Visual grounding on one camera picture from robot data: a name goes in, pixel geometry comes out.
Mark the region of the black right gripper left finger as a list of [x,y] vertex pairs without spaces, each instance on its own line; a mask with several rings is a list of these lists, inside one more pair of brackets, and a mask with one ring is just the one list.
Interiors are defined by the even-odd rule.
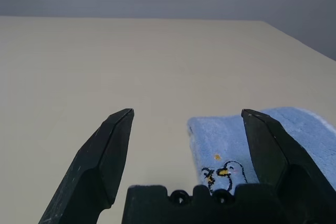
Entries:
[[117,197],[127,158],[133,109],[102,122],[76,153],[40,223],[97,223]]

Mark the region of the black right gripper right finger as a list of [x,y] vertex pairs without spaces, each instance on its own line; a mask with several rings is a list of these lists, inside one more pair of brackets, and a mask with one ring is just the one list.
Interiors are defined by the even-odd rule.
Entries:
[[335,190],[308,152],[271,116],[243,109],[251,161],[289,223],[335,223]]

